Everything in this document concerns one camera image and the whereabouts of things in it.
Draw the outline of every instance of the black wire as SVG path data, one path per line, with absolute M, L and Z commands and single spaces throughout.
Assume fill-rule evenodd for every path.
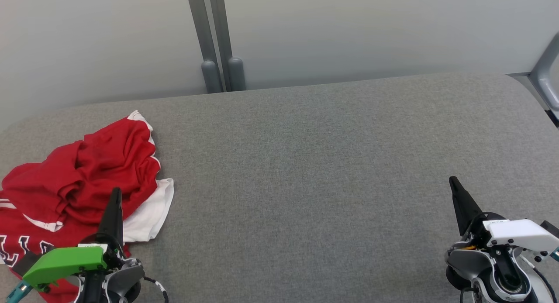
M 467 227 L 467 229 L 466 229 L 466 231 L 464 232 L 464 235 L 463 235 L 463 237 L 462 237 L 462 240 L 463 240 L 463 241 L 465 241 L 465 240 L 467 239 L 467 237 L 468 237 L 468 235 L 469 235 L 469 232 L 470 232 L 470 230 L 472 229 L 473 223 L 474 223 L 477 219 L 479 219 L 481 216 L 485 216 L 486 213 L 489 213 L 489 211 L 480 212 L 480 213 L 478 213 L 477 215 L 475 215 L 475 216 L 472 218 L 472 221 L 469 222 L 469 225 L 468 225 L 468 227 Z
M 155 285 L 157 285 L 157 283 L 156 283 L 157 281 L 155 279 L 151 279 L 149 277 L 144 276 L 144 280 L 155 283 Z M 160 290 L 161 290 L 161 293 L 163 293 L 163 298 L 165 299 L 165 303 L 169 303 L 169 296 L 167 295 L 167 291 L 165 291 L 165 289 L 161 289 L 161 288 L 160 288 Z
M 543 280 L 543 283 L 545 283 L 545 286 L 547 287 L 547 289 L 549 289 L 549 293 L 551 293 L 551 299 L 553 299 L 553 303 L 557 303 L 557 297 L 555 297 L 555 291 L 553 291 L 553 288 L 551 287 L 551 284 L 549 282 L 547 282 L 547 279 L 545 279 L 543 274 L 540 273 L 539 270 L 536 267 L 534 267 L 534 271 Z
M 464 303 L 464 293 L 469 292 L 469 291 L 474 291 L 475 292 L 476 289 L 470 288 L 470 287 L 462 289 L 462 291 L 460 292 L 460 303 Z
M 469 222 L 469 226 L 468 226 L 468 228 L 466 229 L 466 231 L 464 232 L 464 235 L 466 235 L 466 233 L 469 233 L 469 232 L 470 232 L 470 230 L 472 229 L 473 223 L 474 223 L 477 219 L 479 219 L 479 218 L 481 218 L 481 217 L 483 217 L 483 216 L 491 216 L 491 215 L 493 215 L 493 216 L 498 216 L 498 217 L 501 217 L 501 218 L 505 219 L 505 217 L 503 217 L 503 216 L 501 216 L 501 215 L 499 215 L 498 213 L 495 213 L 495 212 L 491 212 L 491 211 L 480 212 L 480 213 L 478 213 L 477 215 L 475 215 L 475 216 L 472 218 L 472 221 Z

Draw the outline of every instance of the teal connector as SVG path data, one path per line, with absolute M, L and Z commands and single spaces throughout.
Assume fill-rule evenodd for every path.
M 559 262 L 559 248 L 557 248 L 555 251 L 553 251 L 553 253 L 551 253 L 551 258 Z
M 6 298 L 6 303 L 18 303 L 27 294 L 32 291 L 33 287 L 26 281 L 21 281 L 17 287 L 12 290 L 12 293 Z

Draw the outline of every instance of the white stripe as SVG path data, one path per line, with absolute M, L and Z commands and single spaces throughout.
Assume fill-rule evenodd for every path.
M 14 206 L 14 204 L 12 204 L 12 203 L 2 202 L 2 203 L 0 203 L 0 208 L 16 209 L 16 206 Z
M 38 220 L 33 220 L 30 217 L 27 217 L 25 214 L 23 214 L 24 217 L 26 217 L 26 219 L 29 220 L 30 223 L 41 227 L 43 229 L 46 229 L 50 232 L 56 232 L 58 230 L 60 230 L 62 228 L 62 226 L 64 225 L 63 223 L 61 223 L 60 221 L 57 221 L 56 223 L 44 223 L 42 221 L 38 221 Z

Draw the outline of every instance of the metal frame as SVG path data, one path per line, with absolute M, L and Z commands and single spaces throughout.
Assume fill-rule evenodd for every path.
M 559 32 L 553 37 L 534 69 L 531 71 L 530 76 L 528 76 L 534 88 L 539 92 L 539 95 L 542 96 L 551 112 L 553 112 L 557 118 L 559 118 L 559 95 L 551 85 L 549 71 L 558 55 Z
M 235 58 L 231 50 L 225 0 L 210 0 L 210 5 L 214 16 L 215 34 L 221 58 L 225 88 L 227 91 L 246 90 L 243 60 Z
M 192 19 L 196 27 L 200 50 L 202 51 L 201 69 L 206 82 L 206 90 L 208 93 L 223 92 L 221 85 L 219 67 L 217 66 L 217 55 L 214 48 L 214 39 L 212 38 L 210 21 L 206 12 L 206 4 L 204 0 L 188 0 Z
M 512 74 L 505 74 L 505 75 L 511 77 L 522 77 L 522 76 L 530 76 L 530 72 L 514 72 Z

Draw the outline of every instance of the cable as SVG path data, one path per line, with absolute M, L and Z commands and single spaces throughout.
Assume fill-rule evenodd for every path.
M 557 303 L 557 297 L 555 297 L 555 291 L 553 291 L 553 288 L 551 287 L 551 284 L 549 282 L 547 282 L 547 279 L 545 279 L 543 274 L 540 273 L 539 270 L 536 267 L 534 267 L 534 271 L 543 280 L 543 283 L 545 283 L 545 286 L 547 287 L 547 289 L 549 289 L 549 293 L 551 293 L 551 299 L 553 299 L 553 303 Z
M 547 289 L 549 289 L 549 293 L 551 293 L 551 299 L 553 299 L 553 303 L 557 303 L 557 297 L 555 297 L 555 291 L 553 291 L 553 288 L 551 287 L 551 284 L 547 281 L 547 279 L 545 279 L 545 277 L 543 276 L 543 273 L 539 272 L 539 270 L 528 260 L 526 259 L 523 255 L 519 255 L 519 257 L 528 264 L 528 266 L 530 266 L 531 269 L 533 269 L 535 271 L 535 273 L 538 274 L 538 276 L 543 280 L 543 283 L 545 283 L 545 286 L 547 287 Z
M 163 297 L 165 298 L 165 303 L 169 303 L 169 296 L 167 295 L 167 291 L 161 285 L 161 283 L 159 283 L 159 281 L 157 281 L 155 279 L 148 278 L 148 277 L 144 277 L 144 280 L 155 283 L 155 285 L 158 286 L 159 289 L 161 290 L 161 293 L 163 293 Z
M 462 291 L 460 291 L 460 303 L 464 303 L 464 293 L 469 292 L 469 291 L 476 292 L 476 289 L 470 288 L 470 287 L 462 289 Z

